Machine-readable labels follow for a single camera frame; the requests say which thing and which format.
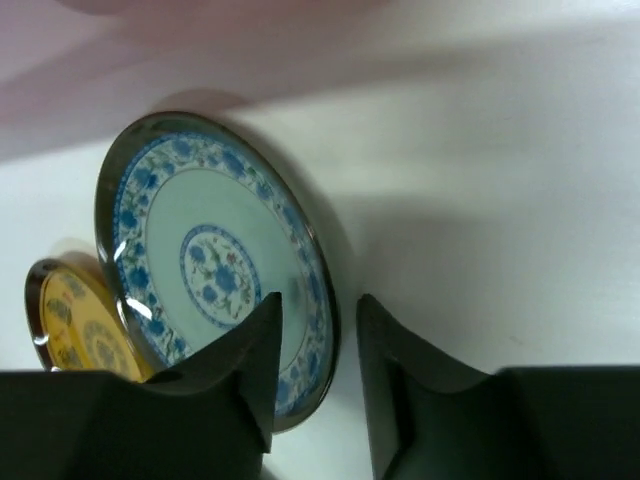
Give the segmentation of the blue floral plate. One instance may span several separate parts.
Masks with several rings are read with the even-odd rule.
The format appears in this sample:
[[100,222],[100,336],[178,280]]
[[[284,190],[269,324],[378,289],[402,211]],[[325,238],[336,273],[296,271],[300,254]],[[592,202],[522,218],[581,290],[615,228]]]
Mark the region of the blue floral plate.
[[193,113],[146,115],[110,146],[94,218],[118,315],[151,366],[191,357],[277,293],[274,429],[317,410],[340,349],[335,288],[303,208],[250,143]]

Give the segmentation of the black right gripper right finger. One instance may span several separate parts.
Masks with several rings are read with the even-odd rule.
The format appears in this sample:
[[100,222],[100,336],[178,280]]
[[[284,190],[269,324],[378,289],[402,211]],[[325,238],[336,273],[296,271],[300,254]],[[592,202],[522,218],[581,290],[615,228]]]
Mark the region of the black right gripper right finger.
[[378,479],[635,479],[635,366],[509,367],[447,355],[372,295],[357,337]]

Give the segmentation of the yellow patterned plate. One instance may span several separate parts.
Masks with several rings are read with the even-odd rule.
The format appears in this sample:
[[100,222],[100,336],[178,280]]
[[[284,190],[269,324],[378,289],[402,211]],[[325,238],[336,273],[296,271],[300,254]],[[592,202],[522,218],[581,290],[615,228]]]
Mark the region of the yellow patterned plate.
[[143,383],[154,373],[122,325],[98,261],[81,252],[36,261],[24,287],[32,343],[47,370],[105,370]]

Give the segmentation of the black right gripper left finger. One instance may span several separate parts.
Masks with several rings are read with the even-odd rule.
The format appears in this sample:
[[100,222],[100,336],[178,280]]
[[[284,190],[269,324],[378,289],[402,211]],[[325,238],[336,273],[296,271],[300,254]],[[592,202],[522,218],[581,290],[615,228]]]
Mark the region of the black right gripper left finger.
[[255,479],[271,448],[281,297],[134,383],[109,372],[1,377],[5,479]]

